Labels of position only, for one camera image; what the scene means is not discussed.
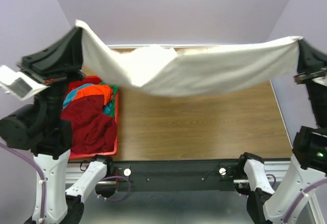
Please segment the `white t shirt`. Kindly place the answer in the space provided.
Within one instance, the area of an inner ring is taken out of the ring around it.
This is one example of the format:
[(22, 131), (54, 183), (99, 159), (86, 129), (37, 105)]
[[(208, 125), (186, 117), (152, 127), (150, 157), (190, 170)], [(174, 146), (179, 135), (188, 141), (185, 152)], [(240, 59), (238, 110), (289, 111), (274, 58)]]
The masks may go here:
[(246, 89), (295, 70), (300, 37), (176, 51), (153, 44), (130, 53), (110, 49), (83, 21), (84, 65), (104, 82), (168, 97)]

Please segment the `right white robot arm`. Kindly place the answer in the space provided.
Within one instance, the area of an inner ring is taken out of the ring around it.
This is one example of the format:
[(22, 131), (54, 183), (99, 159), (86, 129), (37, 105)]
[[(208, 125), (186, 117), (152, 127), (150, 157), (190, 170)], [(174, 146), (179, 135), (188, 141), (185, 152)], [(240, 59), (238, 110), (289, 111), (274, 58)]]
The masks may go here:
[(248, 187), (238, 191), (248, 196), (247, 212), (254, 223), (296, 223), (315, 190), (326, 184), (326, 54), (302, 37), (291, 36), (270, 42), (295, 52), (294, 81), (306, 86), (317, 129), (302, 126), (296, 134), (288, 170), (273, 190), (261, 157), (244, 153), (235, 166)]

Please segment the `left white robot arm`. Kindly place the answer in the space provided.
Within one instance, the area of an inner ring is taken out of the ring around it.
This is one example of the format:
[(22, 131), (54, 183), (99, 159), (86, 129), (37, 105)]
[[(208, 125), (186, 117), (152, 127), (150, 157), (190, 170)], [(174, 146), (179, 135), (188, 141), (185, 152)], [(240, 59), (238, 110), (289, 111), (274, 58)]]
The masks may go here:
[(1, 86), (20, 99), (33, 97), (1, 119), (1, 138), (12, 153), (29, 150), (37, 171), (37, 196), (28, 223), (79, 223), (84, 204), (101, 180), (113, 176), (112, 159), (96, 155), (76, 183), (66, 188), (72, 126), (61, 119), (68, 85), (85, 78), (81, 28), (74, 27), (50, 47), (21, 59), (19, 71), (1, 67)]

